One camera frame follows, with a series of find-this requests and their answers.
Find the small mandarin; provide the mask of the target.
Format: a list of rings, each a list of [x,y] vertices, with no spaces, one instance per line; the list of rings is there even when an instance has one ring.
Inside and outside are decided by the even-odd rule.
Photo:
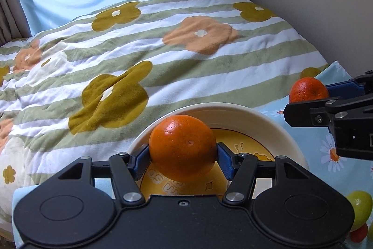
[[[289,103],[315,101],[328,97],[328,89],[321,81],[312,77],[304,77],[293,84],[289,94]]]

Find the brown curtain left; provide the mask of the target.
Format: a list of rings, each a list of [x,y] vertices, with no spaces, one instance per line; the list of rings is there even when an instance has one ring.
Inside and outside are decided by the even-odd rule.
[[[20,0],[1,0],[1,45],[31,36]]]

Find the large orange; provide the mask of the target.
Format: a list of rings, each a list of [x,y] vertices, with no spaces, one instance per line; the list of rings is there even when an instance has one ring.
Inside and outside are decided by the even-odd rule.
[[[152,163],[165,177],[186,183],[204,177],[217,157],[216,137],[201,120],[175,115],[162,120],[151,132]]]

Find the floral striped blanket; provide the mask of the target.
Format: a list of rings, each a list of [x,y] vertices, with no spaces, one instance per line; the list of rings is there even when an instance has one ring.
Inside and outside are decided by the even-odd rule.
[[[17,188],[203,102],[254,108],[326,60],[248,0],[130,0],[1,47],[1,235]]]

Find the cream ceramic bowl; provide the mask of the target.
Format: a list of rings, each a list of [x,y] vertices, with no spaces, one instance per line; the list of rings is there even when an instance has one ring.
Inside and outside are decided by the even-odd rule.
[[[224,143],[236,154],[246,152],[261,161],[273,161],[278,155],[285,155],[308,168],[304,154],[290,134],[256,110],[242,105],[208,102],[182,107],[169,115],[189,115],[201,120],[214,132],[218,142]],[[137,183],[145,198],[150,195],[222,197],[229,184],[218,165],[198,181],[180,183],[165,177],[152,164]]]

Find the red cherry tomato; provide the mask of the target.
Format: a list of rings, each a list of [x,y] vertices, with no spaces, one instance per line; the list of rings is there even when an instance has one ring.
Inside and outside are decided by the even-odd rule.
[[[367,223],[364,223],[361,227],[358,229],[350,232],[350,240],[353,243],[361,243],[368,235],[368,225]]]

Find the green apple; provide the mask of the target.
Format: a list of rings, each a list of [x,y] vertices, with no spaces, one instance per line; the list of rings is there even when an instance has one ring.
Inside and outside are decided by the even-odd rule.
[[[365,191],[357,190],[349,193],[346,198],[351,203],[355,214],[355,219],[351,232],[362,227],[370,217],[372,212],[372,196]]]

